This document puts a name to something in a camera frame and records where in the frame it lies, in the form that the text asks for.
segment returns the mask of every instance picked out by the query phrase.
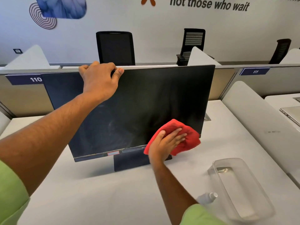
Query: person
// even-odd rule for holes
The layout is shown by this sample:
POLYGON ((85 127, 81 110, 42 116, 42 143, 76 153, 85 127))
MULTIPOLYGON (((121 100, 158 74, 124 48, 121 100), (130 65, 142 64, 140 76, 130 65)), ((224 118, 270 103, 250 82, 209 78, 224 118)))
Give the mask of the person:
MULTIPOLYGON (((34 123, 0 140, 0 225, 16 224, 30 196, 46 178, 85 117, 117 90, 124 69, 113 63, 79 68, 83 93, 34 123)), ((223 225, 184 189, 164 161, 182 141, 177 129, 161 131, 149 149, 149 160, 172 225, 223 225)))

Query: number 110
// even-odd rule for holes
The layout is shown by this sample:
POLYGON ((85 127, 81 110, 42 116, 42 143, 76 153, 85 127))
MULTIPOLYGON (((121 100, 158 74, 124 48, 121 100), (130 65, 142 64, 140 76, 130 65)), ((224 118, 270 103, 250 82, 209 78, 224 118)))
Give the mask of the number 110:
POLYGON ((42 78, 37 77, 37 78, 30 78, 33 82, 38 82, 38 81, 42 81, 42 78))

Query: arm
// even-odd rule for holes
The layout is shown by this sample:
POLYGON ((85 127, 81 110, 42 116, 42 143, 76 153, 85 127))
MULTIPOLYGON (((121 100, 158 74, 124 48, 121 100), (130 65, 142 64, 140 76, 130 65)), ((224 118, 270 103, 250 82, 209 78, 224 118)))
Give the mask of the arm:
POLYGON ((123 69, 113 63, 81 66, 83 93, 50 114, 0 140, 0 160, 22 180, 31 195, 47 176, 85 117, 118 87, 123 69))
POLYGON ((186 133, 177 136, 180 131, 181 128, 165 138, 163 137, 166 132, 161 131, 149 148, 150 163, 171 223, 172 225, 225 225, 198 204, 164 165, 171 151, 185 140, 186 133))

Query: concentric circle decal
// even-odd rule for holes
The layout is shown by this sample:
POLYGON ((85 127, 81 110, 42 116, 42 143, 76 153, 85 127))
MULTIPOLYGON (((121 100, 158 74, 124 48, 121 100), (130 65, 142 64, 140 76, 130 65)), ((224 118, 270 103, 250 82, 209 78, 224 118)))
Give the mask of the concentric circle decal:
POLYGON ((40 10, 40 7, 37 3, 32 3, 29 7, 29 13, 31 18, 37 25, 41 26, 44 29, 53 29, 57 25, 57 19, 54 17, 43 17, 43 14, 40 10))

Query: white bottle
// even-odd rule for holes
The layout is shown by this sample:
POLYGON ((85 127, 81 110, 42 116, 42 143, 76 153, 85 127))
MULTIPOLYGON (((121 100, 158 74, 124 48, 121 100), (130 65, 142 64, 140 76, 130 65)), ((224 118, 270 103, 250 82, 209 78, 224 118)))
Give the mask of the white bottle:
POLYGON ((197 198, 197 202, 201 205, 207 205, 212 203, 217 197, 217 193, 205 193, 197 198))

